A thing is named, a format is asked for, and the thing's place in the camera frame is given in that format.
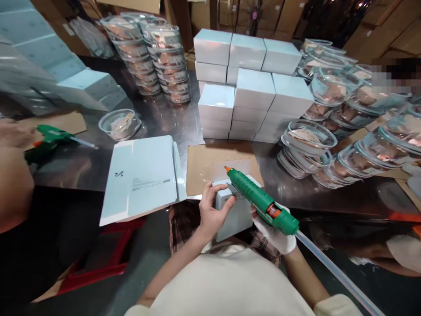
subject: floor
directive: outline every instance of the floor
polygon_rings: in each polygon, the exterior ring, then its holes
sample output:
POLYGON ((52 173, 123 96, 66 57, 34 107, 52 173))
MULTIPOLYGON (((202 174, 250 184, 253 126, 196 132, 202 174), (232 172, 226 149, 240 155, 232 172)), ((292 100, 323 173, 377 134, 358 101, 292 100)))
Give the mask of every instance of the floor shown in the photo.
MULTIPOLYGON (((170 257, 168 232, 165 210, 148 215, 145 226, 135 235, 129 265, 122 276, 31 304, 13 315, 123 316, 170 257)), ((353 299, 343 285, 307 249, 303 249, 305 247, 300 248, 330 294, 343 293, 353 299)), ((356 266, 336 250, 329 250, 326 254, 385 315, 409 316, 419 313, 421 303, 418 289, 421 278, 397 276, 374 266, 356 266)), ((364 316, 369 315, 358 302, 355 303, 364 316)))

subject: label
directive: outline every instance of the label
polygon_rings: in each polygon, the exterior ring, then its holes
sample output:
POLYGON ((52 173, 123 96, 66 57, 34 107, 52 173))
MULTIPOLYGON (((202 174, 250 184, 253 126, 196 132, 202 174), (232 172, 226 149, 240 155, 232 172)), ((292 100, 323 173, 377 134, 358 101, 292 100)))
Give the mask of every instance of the label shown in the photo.
POLYGON ((70 26, 68 26, 66 23, 63 23, 63 27, 67 31, 67 33, 69 33, 70 36, 75 35, 75 32, 73 32, 73 30, 70 28, 70 26))

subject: cardboard sheet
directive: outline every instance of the cardboard sheet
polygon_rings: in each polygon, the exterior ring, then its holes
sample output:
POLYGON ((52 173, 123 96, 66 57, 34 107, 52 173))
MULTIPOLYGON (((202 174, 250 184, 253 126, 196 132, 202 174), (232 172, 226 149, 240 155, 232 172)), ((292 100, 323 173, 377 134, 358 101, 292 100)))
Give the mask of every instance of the cardboard sheet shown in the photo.
POLYGON ((212 166, 216 163, 250 160, 250 175, 264 186, 251 142, 203 144, 189 146, 187 161, 187 195, 202 194, 208 181, 212 180, 212 166))
MULTIPOLYGON (((77 134, 87 130, 85 120, 83 119, 82 114, 78 112, 55 112, 53 114, 27 118, 20 121, 19 123, 30 127, 37 127, 38 125, 46 124, 66 131, 70 134, 77 134)), ((35 133, 36 134, 33 143, 44 139, 44 136, 40 132, 36 131, 35 133)), ((30 145, 26 147, 25 150, 32 148, 34 148, 34 146, 30 145)))

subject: hand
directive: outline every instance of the hand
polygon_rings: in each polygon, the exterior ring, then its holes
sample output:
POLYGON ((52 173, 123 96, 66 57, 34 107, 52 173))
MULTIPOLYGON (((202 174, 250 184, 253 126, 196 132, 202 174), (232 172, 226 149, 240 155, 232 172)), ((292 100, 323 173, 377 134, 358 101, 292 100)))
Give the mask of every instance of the hand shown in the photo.
POLYGON ((221 229, 227 218, 228 212, 237 201, 235 196, 231 196, 220 211, 212 207, 216 193, 220 190, 225 190, 226 188, 228 188, 228 185, 226 184, 219 184, 213 187, 212 182, 209 182, 203 190, 202 200, 199 203, 200 225, 197 230, 208 239, 208 242, 211 241, 221 229))
POLYGON ((289 254, 297 246, 295 236, 285 236, 279 229, 268 225, 257 213, 256 209, 251 206, 251 217, 257 229, 262 232, 263 236, 283 255, 289 254))

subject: red stool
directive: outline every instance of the red stool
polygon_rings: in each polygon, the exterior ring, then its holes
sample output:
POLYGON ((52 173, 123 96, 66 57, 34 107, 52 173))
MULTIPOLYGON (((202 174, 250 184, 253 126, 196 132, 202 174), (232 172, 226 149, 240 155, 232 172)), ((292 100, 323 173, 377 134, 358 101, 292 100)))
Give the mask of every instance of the red stool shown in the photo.
POLYGON ((127 262, 120 263, 121 257, 126 249, 128 241, 132 237, 133 232, 136 229, 141 228, 145 224, 145 221, 146 220, 144 217, 140 217, 130 222, 113 223, 105 226, 103 232, 101 232, 101 235, 109 233, 121 233, 118 244, 115 247, 111 259, 108 261, 107 265, 102 269, 77 274, 78 262, 76 262, 71 267, 65 280, 61 283, 57 295, 75 290, 80 287, 84 287, 91 283, 107 279, 115 275, 123 274, 126 270, 127 262))

